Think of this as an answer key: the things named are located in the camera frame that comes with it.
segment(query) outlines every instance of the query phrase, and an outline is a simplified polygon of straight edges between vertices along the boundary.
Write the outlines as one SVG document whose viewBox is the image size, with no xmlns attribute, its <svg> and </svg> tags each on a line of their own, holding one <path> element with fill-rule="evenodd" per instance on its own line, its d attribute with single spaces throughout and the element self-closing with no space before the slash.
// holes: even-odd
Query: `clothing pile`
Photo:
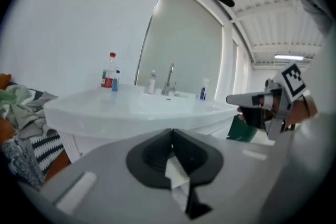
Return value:
<svg viewBox="0 0 336 224">
<path fill-rule="evenodd" d="M 14 130 L 5 132 L 6 137 L 0 133 L 1 151 L 15 177 L 35 189 L 41 188 L 51 164 L 64 149 L 56 130 L 48 127 L 43 110 L 43 105 L 55 98 L 24 85 L 0 90 L 0 116 Z"/>
</svg>

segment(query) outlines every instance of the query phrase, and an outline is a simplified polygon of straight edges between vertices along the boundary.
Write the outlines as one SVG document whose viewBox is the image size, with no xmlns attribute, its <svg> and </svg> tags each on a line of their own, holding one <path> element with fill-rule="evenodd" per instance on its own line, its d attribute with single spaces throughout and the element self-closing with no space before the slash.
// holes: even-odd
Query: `faucet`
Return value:
<svg viewBox="0 0 336 224">
<path fill-rule="evenodd" d="M 172 63 L 170 65 L 170 68 L 169 68 L 167 82 L 164 84 L 164 88 L 162 90 L 162 95 L 168 95 L 170 91 L 174 91 L 175 92 L 175 90 L 176 90 L 177 81 L 175 82 L 175 86 L 174 87 L 170 87 L 170 76 L 172 75 L 173 72 L 174 72 L 174 64 Z"/>
</svg>

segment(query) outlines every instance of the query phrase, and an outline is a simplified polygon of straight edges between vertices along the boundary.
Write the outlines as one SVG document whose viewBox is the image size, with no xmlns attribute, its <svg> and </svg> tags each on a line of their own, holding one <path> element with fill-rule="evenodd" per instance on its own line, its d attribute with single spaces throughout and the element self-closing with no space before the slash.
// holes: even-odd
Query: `ceiling light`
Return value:
<svg viewBox="0 0 336 224">
<path fill-rule="evenodd" d="M 275 55 L 275 59 L 303 61 L 304 56 L 299 55 Z"/>
</svg>

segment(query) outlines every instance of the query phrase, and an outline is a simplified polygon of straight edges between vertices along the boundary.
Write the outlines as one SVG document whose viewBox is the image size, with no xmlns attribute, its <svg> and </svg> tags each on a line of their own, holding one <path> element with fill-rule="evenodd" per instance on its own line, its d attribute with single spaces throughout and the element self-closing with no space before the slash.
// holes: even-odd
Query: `white countertop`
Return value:
<svg viewBox="0 0 336 224">
<path fill-rule="evenodd" d="M 44 106 L 49 127 L 70 134 L 124 139 L 165 128 L 194 129 L 237 114 L 222 103 L 97 88 L 52 100 Z"/>
</svg>

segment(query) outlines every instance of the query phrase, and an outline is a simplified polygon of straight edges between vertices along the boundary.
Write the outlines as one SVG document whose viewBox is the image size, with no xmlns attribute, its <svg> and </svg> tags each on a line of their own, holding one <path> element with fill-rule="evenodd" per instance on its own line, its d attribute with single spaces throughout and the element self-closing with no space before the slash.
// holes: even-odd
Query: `white sink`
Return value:
<svg viewBox="0 0 336 224">
<path fill-rule="evenodd" d="M 47 124 L 60 133 L 71 161 L 101 144 L 160 129 L 213 125 L 214 132 L 219 122 L 237 114 L 227 104 L 145 94 L 137 86 L 121 86 L 118 92 L 97 88 L 77 93 L 46 103 L 44 110 Z M 70 151 L 83 145 L 82 152 L 71 155 Z"/>
</svg>

